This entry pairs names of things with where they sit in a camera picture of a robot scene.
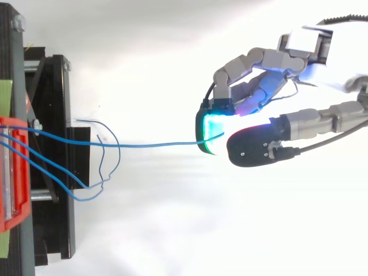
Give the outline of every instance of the white background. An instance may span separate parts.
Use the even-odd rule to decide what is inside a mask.
[[[125,143],[194,140],[196,112],[224,63],[253,47],[275,48],[300,25],[368,13],[364,1],[10,2],[27,19],[25,45],[71,60],[73,118],[105,122]],[[300,87],[264,112],[354,98]],[[100,133],[114,142],[93,130],[93,140]],[[124,149],[104,193],[75,204],[75,256],[51,256],[36,274],[368,275],[366,135],[259,168],[237,168],[196,146]],[[117,151],[107,154],[106,176]],[[91,183],[100,157],[93,148]]]

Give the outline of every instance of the cyan light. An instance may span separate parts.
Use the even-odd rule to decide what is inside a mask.
[[[260,113],[250,114],[240,117],[239,115],[227,116],[218,114],[209,114],[204,117],[203,136],[208,140],[221,133],[224,136],[205,143],[209,152],[215,155],[226,155],[226,143],[230,136],[244,128],[254,127],[256,125],[269,124],[270,120],[260,115]]]

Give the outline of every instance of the red clamp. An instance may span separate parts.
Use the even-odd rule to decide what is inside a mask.
[[[16,118],[0,117],[0,125],[28,127]],[[28,145],[28,132],[0,128],[7,134]],[[29,152],[19,144],[0,136],[0,141],[29,157]],[[0,145],[0,233],[21,223],[31,212],[29,164],[19,155]]]

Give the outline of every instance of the bolt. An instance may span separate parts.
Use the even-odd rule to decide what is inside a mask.
[[[40,124],[40,121],[35,119],[32,123],[32,127],[37,131],[42,131],[43,126]]]
[[[25,17],[18,14],[11,21],[11,27],[19,33],[25,32],[26,29],[26,21]]]
[[[67,72],[71,71],[71,62],[65,62],[64,63],[64,70]]]

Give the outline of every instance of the robotic hand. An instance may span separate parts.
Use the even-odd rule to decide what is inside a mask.
[[[235,134],[226,137],[227,153],[233,164],[254,167],[290,159],[367,126],[368,55],[364,35],[367,30],[368,17],[327,19],[281,36],[276,50],[253,48],[247,56],[231,60],[215,72],[214,83],[197,113],[197,140],[220,134],[233,121],[230,118],[236,118],[237,124],[242,121],[240,118],[252,118],[250,114],[275,100],[288,79],[304,85],[328,86],[344,93],[360,93],[357,101],[326,110],[300,110],[248,128],[240,124]],[[249,83],[231,87],[253,68],[265,72]],[[212,91],[213,99],[209,100]],[[310,139],[327,132],[343,133],[302,149],[281,145],[281,141]],[[215,140],[199,147],[211,154],[213,143]]]

